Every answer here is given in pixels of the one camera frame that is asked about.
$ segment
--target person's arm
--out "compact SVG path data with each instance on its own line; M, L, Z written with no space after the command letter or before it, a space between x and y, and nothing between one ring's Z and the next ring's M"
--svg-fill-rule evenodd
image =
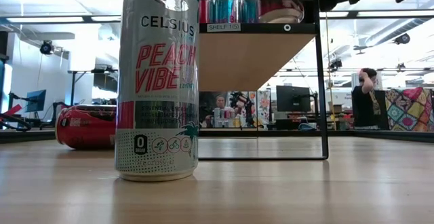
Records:
M374 88L374 83L372 83L366 72L360 73L360 76L363 78L363 86L361 87L361 91L364 94L367 94L370 90Z

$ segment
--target red soda can lying down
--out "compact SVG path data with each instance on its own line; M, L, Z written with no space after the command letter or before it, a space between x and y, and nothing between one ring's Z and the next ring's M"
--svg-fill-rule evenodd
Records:
M73 149L112 149L115 128L115 105L76 105L60 112L55 132L60 144Z

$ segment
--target computer monitor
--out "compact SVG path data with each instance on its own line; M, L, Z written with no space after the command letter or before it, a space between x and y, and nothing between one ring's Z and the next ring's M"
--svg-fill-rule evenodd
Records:
M28 92L27 98L30 100L27 101L26 112L43 111L46 94L47 94L47 90Z
M278 111L309 112L311 110L309 88L277 86L276 94Z

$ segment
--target security camera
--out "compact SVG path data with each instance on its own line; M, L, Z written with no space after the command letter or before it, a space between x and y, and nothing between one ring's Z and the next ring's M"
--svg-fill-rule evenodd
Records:
M403 35L400 35L399 37L397 37L394 41L393 41L396 45L399 44L407 44L410 42L410 36L405 33Z
M39 51L41 54L52 55L54 53L53 41L44 41Z

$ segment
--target black shirt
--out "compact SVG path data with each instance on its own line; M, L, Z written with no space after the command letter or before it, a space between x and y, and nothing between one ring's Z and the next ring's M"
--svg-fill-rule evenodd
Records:
M353 99L354 126L376 126L374 107L369 93L364 94L361 91L361 86L357 86L351 96Z

